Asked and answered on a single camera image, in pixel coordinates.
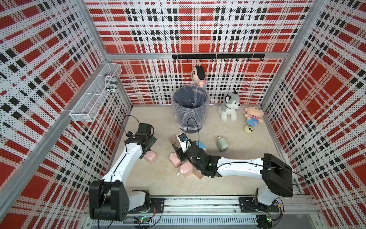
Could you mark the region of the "pink sharpener shavings tray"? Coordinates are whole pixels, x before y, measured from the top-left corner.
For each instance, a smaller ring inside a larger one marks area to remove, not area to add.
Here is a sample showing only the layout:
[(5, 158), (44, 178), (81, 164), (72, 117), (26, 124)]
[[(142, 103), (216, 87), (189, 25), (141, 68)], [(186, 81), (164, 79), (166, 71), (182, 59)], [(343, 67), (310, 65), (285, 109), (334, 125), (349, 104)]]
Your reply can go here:
[(193, 174), (198, 178), (198, 179), (203, 179), (204, 175), (201, 173), (201, 171), (195, 169), (193, 171)]

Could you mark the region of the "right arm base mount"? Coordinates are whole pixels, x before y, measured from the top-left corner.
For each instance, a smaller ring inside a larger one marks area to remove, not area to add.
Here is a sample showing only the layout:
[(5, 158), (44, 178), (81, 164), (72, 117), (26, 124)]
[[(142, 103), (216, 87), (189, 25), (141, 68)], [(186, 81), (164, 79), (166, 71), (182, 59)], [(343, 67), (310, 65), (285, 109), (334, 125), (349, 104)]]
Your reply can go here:
[(239, 198), (239, 207), (242, 213), (278, 213), (280, 212), (276, 200), (269, 206), (259, 203), (255, 197)]

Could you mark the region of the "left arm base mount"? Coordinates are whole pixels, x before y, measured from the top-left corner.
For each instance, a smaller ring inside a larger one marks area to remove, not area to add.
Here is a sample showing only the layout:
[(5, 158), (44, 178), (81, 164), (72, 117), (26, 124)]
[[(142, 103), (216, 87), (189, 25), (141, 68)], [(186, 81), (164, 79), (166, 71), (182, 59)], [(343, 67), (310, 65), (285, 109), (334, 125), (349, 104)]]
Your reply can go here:
[(137, 207), (129, 213), (137, 214), (153, 214), (153, 213), (162, 213), (165, 207), (165, 198), (151, 198), (150, 203), (148, 205), (143, 205), (141, 207)]

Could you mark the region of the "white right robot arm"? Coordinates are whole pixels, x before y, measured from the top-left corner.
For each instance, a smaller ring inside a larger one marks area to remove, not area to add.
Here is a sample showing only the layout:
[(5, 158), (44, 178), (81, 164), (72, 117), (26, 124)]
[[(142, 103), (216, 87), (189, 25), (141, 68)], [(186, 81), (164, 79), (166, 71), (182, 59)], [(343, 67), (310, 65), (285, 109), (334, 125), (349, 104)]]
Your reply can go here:
[(189, 162), (203, 176), (216, 178), (227, 176), (251, 177), (264, 181), (258, 188), (256, 200), (270, 206), (278, 197), (293, 196), (292, 169), (273, 154), (264, 154), (262, 158), (240, 160), (207, 154), (199, 146), (183, 142), (180, 147), (172, 145), (180, 161)]

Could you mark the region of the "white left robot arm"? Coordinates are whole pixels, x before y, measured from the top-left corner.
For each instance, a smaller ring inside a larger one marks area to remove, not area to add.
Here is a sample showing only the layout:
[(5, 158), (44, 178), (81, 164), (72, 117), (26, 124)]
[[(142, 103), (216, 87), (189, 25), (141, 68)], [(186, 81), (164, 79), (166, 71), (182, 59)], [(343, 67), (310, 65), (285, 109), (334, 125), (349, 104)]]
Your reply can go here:
[(156, 142), (154, 128), (140, 123), (137, 133), (128, 132), (125, 147), (117, 162), (100, 180), (89, 187), (90, 218), (123, 221), (132, 210), (149, 210), (150, 193), (147, 190), (126, 191), (124, 183), (137, 160), (142, 159)]

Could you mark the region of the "bright blue pencil sharpener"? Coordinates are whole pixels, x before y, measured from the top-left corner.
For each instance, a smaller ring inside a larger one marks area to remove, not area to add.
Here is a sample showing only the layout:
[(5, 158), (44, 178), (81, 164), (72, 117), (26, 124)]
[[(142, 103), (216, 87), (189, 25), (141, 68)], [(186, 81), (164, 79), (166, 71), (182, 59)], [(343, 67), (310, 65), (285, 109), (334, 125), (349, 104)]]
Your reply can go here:
[(202, 142), (198, 142), (196, 145), (197, 145), (200, 149), (202, 149), (204, 152), (206, 152), (206, 151), (207, 151), (206, 146), (205, 146)]

